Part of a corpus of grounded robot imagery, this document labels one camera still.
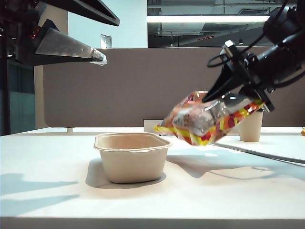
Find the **red and yellow packaging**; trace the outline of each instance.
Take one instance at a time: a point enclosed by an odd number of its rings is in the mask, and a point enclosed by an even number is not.
[[[191,145],[205,146],[227,135],[264,105],[261,100],[239,94],[227,94],[219,100],[203,103],[206,94],[206,91],[191,93],[154,129],[160,134],[174,134]]]

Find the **white wall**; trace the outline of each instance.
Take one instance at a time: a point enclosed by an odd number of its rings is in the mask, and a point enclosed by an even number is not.
[[[57,28],[68,34],[68,13],[65,10],[57,7],[47,5],[43,12],[39,24],[42,26],[46,19],[54,22]],[[43,95],[43,66],[34,67],[34,81],[35,81],[35,126],[36,129],[47,127],[44,121],[44,95]]]
[[[68,12],[69,36],[94,48],[100,34],[112,36],[113,48],[147,48],[147,0],[102,0],[121,20],[120,26],[103,24]]]

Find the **ceiling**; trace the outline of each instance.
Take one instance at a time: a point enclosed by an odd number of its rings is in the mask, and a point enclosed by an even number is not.
[[[282,0],[148,0],[148,16],[268,15]],[[249,45],[262,34],[264,23],[148,23],[148,47],[222,46],[233,40]],[[270,45],[262,39],[258,45]]]

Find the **plastic wrap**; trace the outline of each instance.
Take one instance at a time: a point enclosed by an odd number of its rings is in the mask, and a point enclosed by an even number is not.
[[[191,93],[154,129],[161,134],[174,134],[191,145],[206,145],[227,135],[264,105],[259,99],[231,93],[202,103],[206,94],[205,91]]]

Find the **paper bowl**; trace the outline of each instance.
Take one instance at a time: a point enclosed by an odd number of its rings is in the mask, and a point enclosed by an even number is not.
[[[161,177],[171,143],[153,133],[97,135],[94,148],[113,183],[137,183]]]

